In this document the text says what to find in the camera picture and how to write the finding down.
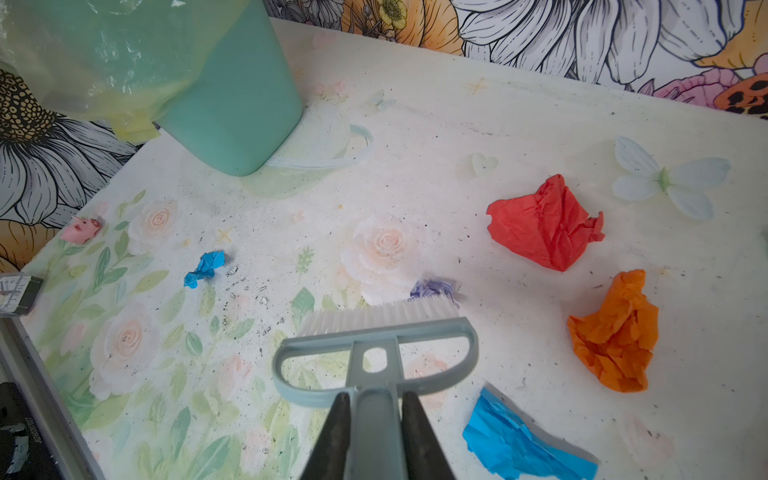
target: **floral tablecloth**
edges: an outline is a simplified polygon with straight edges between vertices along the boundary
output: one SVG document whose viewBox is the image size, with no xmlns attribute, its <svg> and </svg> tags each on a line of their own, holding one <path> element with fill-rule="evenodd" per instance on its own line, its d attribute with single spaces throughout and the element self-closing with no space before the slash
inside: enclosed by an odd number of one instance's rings
<svg viewBox="0 0 768 480">
<path fill-rule="evenodd" d="M 481 339 L 473 374 L 423 399 L 457 477 L 492 477 L 461 438 L 486 383 L 598 458 L 598 478 L 760 476 L 763 122 L 275 27 L 307 104 L 279 158 L 228 177 L 164 134 L 25 268 L 46 282 L 22 322 L 108 480 L 295 478 L 325 411 L 279 397 L 276 346 L 307 312 L 407 298 L 418 280 L 452 284 Z M 616 198 L 617 135 L 667 166 L 729 158 L 726 183 L 707 193 L 715 218 L 689 220 L 663 194 Z M 558 173 L 605 218 L 605 240 L 566 273 L 486 230 L 491 202 Z M 213 250 L 225 266 L 184 288 Z M 649 389 L 623 395 L 579 362 L 566 319 L 595 311 L 611 278 L 634 268 L 661 308 L 660 341 Z M 409 349 L 407 374 L 445 369 L 461 348 Z M 345 364 L 312 358 L 286 375 L 320 388 L 342 382 Z"/>
</svg>

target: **printed butterfly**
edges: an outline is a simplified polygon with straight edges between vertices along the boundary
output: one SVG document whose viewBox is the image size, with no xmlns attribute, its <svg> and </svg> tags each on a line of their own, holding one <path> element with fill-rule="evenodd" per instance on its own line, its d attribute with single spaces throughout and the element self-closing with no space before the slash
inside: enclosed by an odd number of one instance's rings
<svg viewBox="0 0 768 480">
<path fill-rule="evenodd" d="M 384 90 L 377 91 L 368 99 L 368 103 L 376 107 L 376 110 L 378 111 L 386 110 L 387 108 L 393 106 L 395 102 L 397 102 L 397 100 L 394 98 L 384 100 Z"/>
<path fill-rule="evenodd" d="M 699 190 L 725 181 L 730 162 L 725 158 L 702 158 L 667 170 L 629 138 L 616 138 L 616 161 L 631 175 L 614 182 L 614 195 L 630 202 L 664 192 L 672 203 L 694 220 L 714 217 L 712 202 Z"/>
</svg>

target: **plastic bag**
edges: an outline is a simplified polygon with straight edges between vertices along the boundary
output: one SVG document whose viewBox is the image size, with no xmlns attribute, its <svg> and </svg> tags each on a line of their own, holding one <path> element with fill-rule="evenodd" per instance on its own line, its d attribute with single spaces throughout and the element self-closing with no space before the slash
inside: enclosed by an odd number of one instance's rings
<svg viewBox="0 0 768 480">
<path fill-rule="evenodd" d="M 5 0 L 0 61 L 44 108 L 107 120 L 139 143 L 157 136 L 152 121 L 194 83 L 248 2 Z"/>
</svg>

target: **teal plastic container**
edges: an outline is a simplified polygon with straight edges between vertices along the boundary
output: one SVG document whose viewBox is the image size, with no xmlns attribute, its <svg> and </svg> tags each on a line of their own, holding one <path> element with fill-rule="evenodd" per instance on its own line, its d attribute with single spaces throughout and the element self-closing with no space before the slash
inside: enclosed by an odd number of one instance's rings
<svg viewBox="0 0 768 480">
<path fill-rule="evenodd" d="M 158 120 L 195 157 L 252 174 L 301 118 L 302 101 L 261 0 L 251 0 L 197 81 Z"/>
</svg>

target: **white bristle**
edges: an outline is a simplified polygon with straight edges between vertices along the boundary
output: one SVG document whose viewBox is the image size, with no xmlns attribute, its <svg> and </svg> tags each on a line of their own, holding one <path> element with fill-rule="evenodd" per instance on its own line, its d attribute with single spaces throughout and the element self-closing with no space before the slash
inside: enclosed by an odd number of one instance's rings
<svg viewBox="0 0 768 480">
<path fill-rule="evenodd" d="M 319 310 L 304 318 L 296 336 L 349 332 L 458 316 L 453 299 L 443 295 L 427 296 L 354 310 Z"/>
</svg>

